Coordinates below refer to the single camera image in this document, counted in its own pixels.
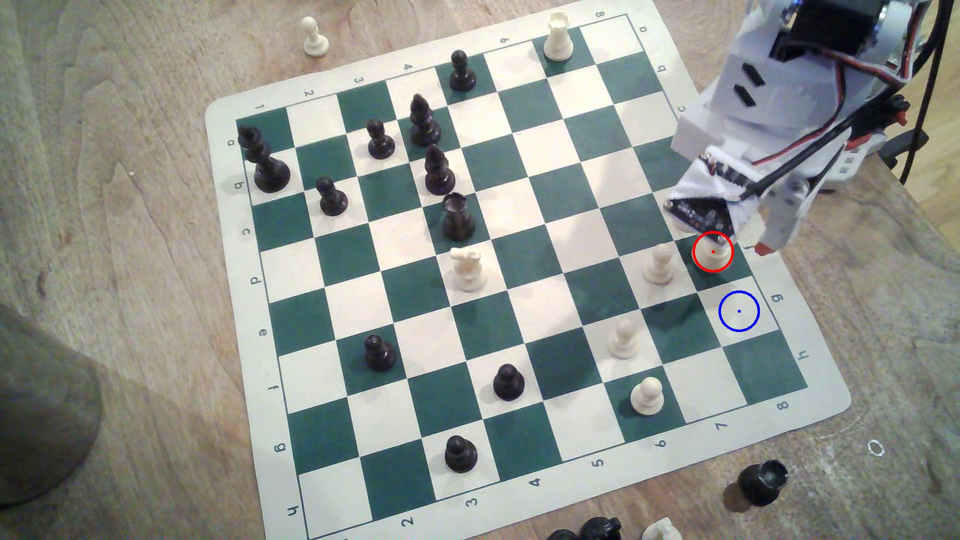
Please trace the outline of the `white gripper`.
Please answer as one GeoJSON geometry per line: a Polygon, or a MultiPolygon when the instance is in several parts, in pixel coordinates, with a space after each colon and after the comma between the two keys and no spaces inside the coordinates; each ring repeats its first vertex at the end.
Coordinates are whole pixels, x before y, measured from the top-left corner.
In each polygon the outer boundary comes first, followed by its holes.
{"type": "Polygon", "coordinates": [[[690,228],[739,240],[760,196],[743,195],[817,142],[764,195],[769,214],[753,251],[786,247],[807,208],[810,183],[828,190],[887,141],[887,1],[759,1],[730,44],[724,67],[679,117],[673,149],[691,164],[671,191],[690,197],[690,228]]]}

